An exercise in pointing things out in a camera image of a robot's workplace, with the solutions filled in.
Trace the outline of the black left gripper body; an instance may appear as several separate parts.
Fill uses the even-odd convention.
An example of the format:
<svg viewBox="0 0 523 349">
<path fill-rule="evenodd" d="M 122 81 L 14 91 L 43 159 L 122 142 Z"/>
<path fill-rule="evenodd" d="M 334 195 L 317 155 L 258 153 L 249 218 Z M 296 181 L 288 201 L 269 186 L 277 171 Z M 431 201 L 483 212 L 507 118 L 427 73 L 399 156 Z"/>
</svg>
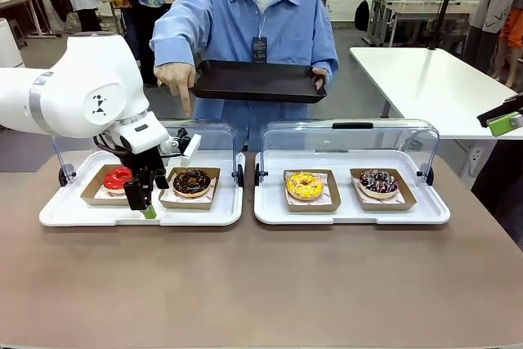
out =
<svg viewBox="0 0 523 349">
<path fill-rule="evenodd" d="M 153 183 L 155 170 L 158 168 L 165 169 L 165 164 L 158 147 L 150 148 L 139 154 L 119 147 L 118 157 L 122 165 L 129 168 L 132 171 L 132 175 L 138 177 L 143 182 L 151 181 Z"/>
</svg>

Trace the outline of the person's right hand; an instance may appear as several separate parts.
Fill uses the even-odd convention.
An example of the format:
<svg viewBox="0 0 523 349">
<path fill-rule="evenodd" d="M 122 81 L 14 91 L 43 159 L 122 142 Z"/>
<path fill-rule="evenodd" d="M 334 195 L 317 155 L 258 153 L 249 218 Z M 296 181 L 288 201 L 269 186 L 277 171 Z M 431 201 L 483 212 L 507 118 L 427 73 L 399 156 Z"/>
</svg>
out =
<svg viewBox="0 0 523 349">
<path fill-rule="evenodd" d="M 167 63 L 156 66 L 154 75 L 159 82 L 169 87 L 174 96 L 180 97 L 185 115 L 191 115 L 190 89 L 194 86 L 195 67 L 186 63 Z"/>
</svg>

